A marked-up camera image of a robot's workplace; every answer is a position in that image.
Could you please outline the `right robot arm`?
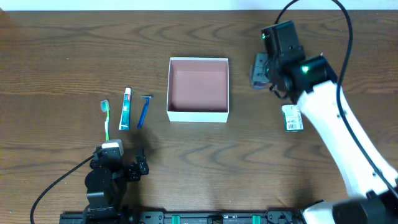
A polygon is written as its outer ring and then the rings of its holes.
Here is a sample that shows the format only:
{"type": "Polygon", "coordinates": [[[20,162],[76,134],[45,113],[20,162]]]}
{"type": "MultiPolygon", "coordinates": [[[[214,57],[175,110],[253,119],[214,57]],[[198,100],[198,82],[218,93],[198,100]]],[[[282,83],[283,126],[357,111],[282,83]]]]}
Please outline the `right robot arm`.
{"type": "Polygon", "coordinates": [[[251,72],[255,88],[287,82],[287,96],[312,123],[334,159],[348,200],[318,202],[302,211],[305,223],[397,223],[397,171],[356,119],[337,76],[321,55],[287,63],[265,52],[251,72]]]}

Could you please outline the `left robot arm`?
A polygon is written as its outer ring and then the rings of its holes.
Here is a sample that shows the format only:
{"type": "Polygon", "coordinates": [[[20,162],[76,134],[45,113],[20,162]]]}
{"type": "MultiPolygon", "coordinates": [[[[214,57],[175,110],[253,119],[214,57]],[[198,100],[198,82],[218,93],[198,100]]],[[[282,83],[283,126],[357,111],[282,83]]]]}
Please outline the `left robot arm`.
{"type": "Polygon", "coordinates": [[[90,160],[91,172],[85,178],[89,205],[83,211],[83,224],[136,223],[122,201],[129,182],[137,182],[149,173],[145,152],[140,149],[136,160],[125,164],[120,143],[98,146],[90,160]]]}

